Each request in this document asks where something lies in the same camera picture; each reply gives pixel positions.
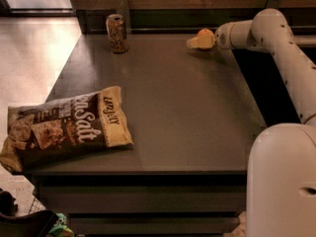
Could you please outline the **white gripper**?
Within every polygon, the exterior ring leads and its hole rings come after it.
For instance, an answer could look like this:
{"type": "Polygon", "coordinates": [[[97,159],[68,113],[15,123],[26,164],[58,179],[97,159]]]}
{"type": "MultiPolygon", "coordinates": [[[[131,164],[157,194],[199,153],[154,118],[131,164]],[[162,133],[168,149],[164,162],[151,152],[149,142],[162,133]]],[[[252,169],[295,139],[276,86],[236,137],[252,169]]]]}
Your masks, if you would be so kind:
{"type": "Polygon", "coordinates": [[[196,36],[187,41],[188,48],[199,48],[199,49],[210,49],[216,44],[222,49],[233,49],[233,44],[231,41],[231,30],[233,28],[233,23],[226,23],[221,25],[215,31],[215,37],[211,34],[205,34],[201,36],[196,36]]]}

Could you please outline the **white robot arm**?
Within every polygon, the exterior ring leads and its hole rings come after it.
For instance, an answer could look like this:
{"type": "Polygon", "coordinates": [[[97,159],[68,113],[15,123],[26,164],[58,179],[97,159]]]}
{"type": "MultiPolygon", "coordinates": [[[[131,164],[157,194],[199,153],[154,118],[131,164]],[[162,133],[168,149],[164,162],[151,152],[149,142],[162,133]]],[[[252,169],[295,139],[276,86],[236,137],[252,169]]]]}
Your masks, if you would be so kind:
{"type": "Polygon", "coordinates": [[[316,237],[316,69],[301,44],[273,8],[187,41],[231,50],[239,67],[276,74],[266,98],[256,100],[267,128],[249,156],[246,237],[316,237]]]}

